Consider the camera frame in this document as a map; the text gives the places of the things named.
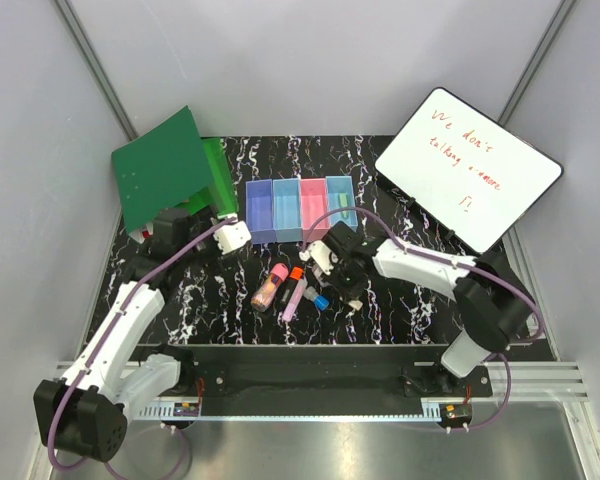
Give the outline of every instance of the white wall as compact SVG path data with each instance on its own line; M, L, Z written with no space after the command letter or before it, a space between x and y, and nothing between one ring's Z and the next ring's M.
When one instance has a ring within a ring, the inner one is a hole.
M0 479L23 478L33 392L80 340L124 143L52 3L0 0Z
M600 1L576 6L509 127L565 166L520 233L600 425Z
M71 0L140 133L395 134L442 85L497 117L559 0Z

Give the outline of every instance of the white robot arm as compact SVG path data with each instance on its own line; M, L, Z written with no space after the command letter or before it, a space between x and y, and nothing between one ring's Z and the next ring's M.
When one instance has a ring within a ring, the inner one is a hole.
M520 298L456 265L477 266L525 295L530 297L530 294L511 270L504 254L457 256L414 245L409 245L408 250L410 253L399 248L392 239L365 239L339 222L322 241L313 242L302 258L313 260L316 277L323 284L334 286L353 308L361 305L358 297L373 275L416 283L454 300L465 328L445 351L440 364L434 367L437 381L451 384L469 375L491 354L503 352L531 314ZM443 262L426 258L432 256ZM441 390L446 388L446 385L439 386Z
M122 307L141 278L213 225L215 220L209 213L191 217L186 211L170 209L156 218L152 238L127 267L111 311L80 357L61 379L43 380L36 389L34 405L44 445L60 400L68 393L68 385L78 380L56 429L54 446L101 462L113 458L122 445L127 425L149 402L166 390L184 392L194 385L193 354L168 345L160 346L158 353L150 355L142 367L127 377L121 375L143 332L181 280L183 269L192 261L222 263L241 250L251 240L245 223L236 221L217 229L213 238L199 243L185 261L142 284L124 310ZM98 347L105 335L104 343ZM94 352L97 354L89 365L87 360Z

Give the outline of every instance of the pink tube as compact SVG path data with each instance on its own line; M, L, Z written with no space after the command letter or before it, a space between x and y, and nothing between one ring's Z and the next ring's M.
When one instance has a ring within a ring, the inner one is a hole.
M307 288L307 279L301 278L300 280L298 280L298 285L296 285L296 289L293 291L293 295L291 295L291 300L289 300L287 308L284 309L284 313L282 314L283 321L291 321L291 319L293 318L293 314L296 313L298 304L302 299L302 294L304 293L305 288Z

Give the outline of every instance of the red handwriting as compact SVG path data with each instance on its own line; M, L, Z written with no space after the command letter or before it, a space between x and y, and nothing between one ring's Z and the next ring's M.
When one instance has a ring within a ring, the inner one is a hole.
M463 203L467 202L467 204L464 207L464 211L468 212L469 211L469 207L471 206L471 200L473 200L473 198L471 197L471 195L467 195L466 197L464 197L462 199L462 201L458 204L458 205L462 205Z
M432 120L435 120L436 118L437 118L437 119L439 119L439 120L442 120L442 121L444 122L444 121L446 121L446 120L449 120L451 117L449 117L449 116L446 116L446 117L445 117L445 116L444 116L444 112L440 112L440 113L438 113L438 111L437 111L437 110L434 110L434 111L433 111L433 115L431 115L431 119L432 119ZM444 126L444 128L446 128L447 130L449 130L449 129L451 128L451 125L453 125L453 122L449 122L449 123L447 123L447 124Z
M486 174L484 170L477 169L473 165L469 167L469 170L477 173L478 177L484 180L487 185L492 186L495 190L500 190L500 184L492 176Z
M429 142L429 145L437 148L442 153L444 153L447 156L447 158L453 160L455 163L452 165L452 167L458 165L460 163L460 160L462 160L462 158L458 157L455 153L453 153L451 145L447 144L447 142L442 143L442 141L438 140L438 137L433 137L431 139L431 142Z
M462 138L464 138L470 144L474 145L476 148L482 148L482 146L484 144L484 147L485 147L487 153L489 153L491 150L493 150L493 147L488 146L489 142L484 142L484 141L480 140L476 135L473 134L473 132L475 132L475 130L471 130L471 131L465 133L462 136Z

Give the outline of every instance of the whiteboard frame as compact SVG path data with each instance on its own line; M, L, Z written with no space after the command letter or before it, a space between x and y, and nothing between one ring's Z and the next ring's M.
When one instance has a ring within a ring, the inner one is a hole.
M420 203L418 201L417 198L409 195L409 192L404 191L399 185L397 185L396 183L393 182L393 180L388 177L387 175L385 175L384 173L382 173L380 171L380 169L377 167L378 161L380 160L380 158L382 158L382 154L380 154L378 156L378 158L376 159L375 162L375 167L376 167L376 172L378 174L378 176L380 177L380 182L378 183L380 186L382 186L383 183L388 183L389 185L391 185L391 187L393 188L397 188L401 194L405 197L407 197L410 202L409 202L409 206L416 204L418 205L422 210L424 210L428 216L433 217L435 219L435 221L441 225L442 227L445 228L445 230L448 231L447 235L445 235L445 239L449 239L451 237L456 237L458 240L460 240L464 246L468 247L470 250L472 250L475 253L484 253L487 252L489 250L491 250L494 245L496 245L500 240L502 240L502 237L504 237L507 232L509 230L511 230L511 228L529 211L530 208L532 208L540 198L542 198L542 196L547 193L547 191L560 179L562 178L562 175L564 174L564 166L558 162L556 159L554 159L553 157L551 157L550 155L547 155L545 152L543 152L542 150L540 150L539 148L531 145L530 143L528 143L527 141L525 141L524 139L518 137L517 135L511 133L509 130L507 130L506 128L504 128L502 125L500 125L498 122L496 122L495 120L493 120L491 117L489 117L488 115L486 115L485 113L483 113L482 111L478 110L477 108L475 108L474 106L470 105L469 103L465 102L462 98L460 98L459 96L457 96L455 93L450 92L448 89L446 89L445 87L435 87L431 90L431 92L429 92L429 94L425 97L425 99L420 102L420 104L416 107L416 109L413 111L413 113L409 116L409 118L407 119L407 121L404 123L404 125L402 125L402 127L400 127L400 130L398 131L398 133L396 133L394 140L402 133L402 131L405 129L405 127L409 124L409 122L413 119L413 117L420 111L420 109L422 108L422 106L427 102L427 100L429 100L429 97L431 97L431 95L436 91L436 90L443 90L444 92L446 92L447 94L451 95L452 97L454 97L456 100L458 100L459 102L465 104L467 107L469 107L471 110L473 110L474 112L476 112L478 115L481 115L482 117L484 117L487 121L491 122L493 124L494 127L500 128L501 130L504 130L506 133L508 133L509 135L511 135L512 137L516 138L517 140L523 142L524 144L526 144L528 147L530 147L531 149L535 150L536 152L538 152L540 155L542 155L543 157L545 157L547 160L555 163L558 167L560 167L560 174L555 178L555 180L553 180L553 182L551 182L547 188L545 188L540 195L538 195L536 197L536 199L531 202L531 204L513 221L513 223L511 223L511 225L509 225L503 232L502 234L495 238L493 243L490 244L490 246L485 249L485 250L480 250L480 249L476 249L475 245L471 245L470 243L468 243L465 239L463 239L462 237L460 237L453 225L446 225L444 223L442 223L435 215L432 215L431 212L429 211L429 209L427 208L426 205ZM389 188L384 188L384 190L391 195L392 197L395 197L395 193L391 192L391 190L393 189L389 189Z

